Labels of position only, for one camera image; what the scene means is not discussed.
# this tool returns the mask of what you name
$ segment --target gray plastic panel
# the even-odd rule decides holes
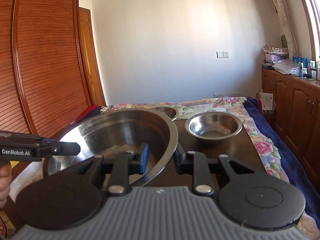
[[[13,240],[299,240],[309,239],[295,226],[262,232],[228,220],[209,197],[187,187],[134,187],[111,197],[99,213],[78,227],[46,231],[24,226]]]

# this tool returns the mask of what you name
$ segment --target louvered door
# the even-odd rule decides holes
[[[50,137],[91,106],[77,11],[77,0],[0,0],[0,129]]]
[[[0,0],[0,130],[30,133],[12,63],[12,12],[15,0]]]

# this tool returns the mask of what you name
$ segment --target floral blanket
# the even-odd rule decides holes
[[[197,101],[182,103],[157,103],[157,104],[117,104],[104,106],[100,110],[102,113],[122,108],[152,108],[155,106],[171,106],[179,111],[178,119],[188,119],[195,114],[220,111],[237,116],[243,123],[243,126],[249,134],[254,147],[257,150],[266,172],[274,177],[289,182],[287,175],[281,168],[281,157],[277,147],[274,146],[271,139],[264,136],[255,125],[254,120],[249,116],[243,106],[246,100],[244,97],[239,98],[208,98]],[[311,239],[317,239],[320,236],[316,223],[313,218],[306,213],[303,214],[298,227]]]

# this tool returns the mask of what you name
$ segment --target window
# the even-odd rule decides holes
[[[309,25],[311,47],[315,60],[320,56],[320,0],[304,0]]]

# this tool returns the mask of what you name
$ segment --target cabinet handle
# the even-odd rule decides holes
[[[315,111],[316,111],[316,106],[315,106],[315,103],[312,102],[311,114],[314,115],[314,114],[315,114]]]
[[[309,100],[308,102],[308,113],[310,113],[312,111],[312,104],[311,103],[311,100]]]

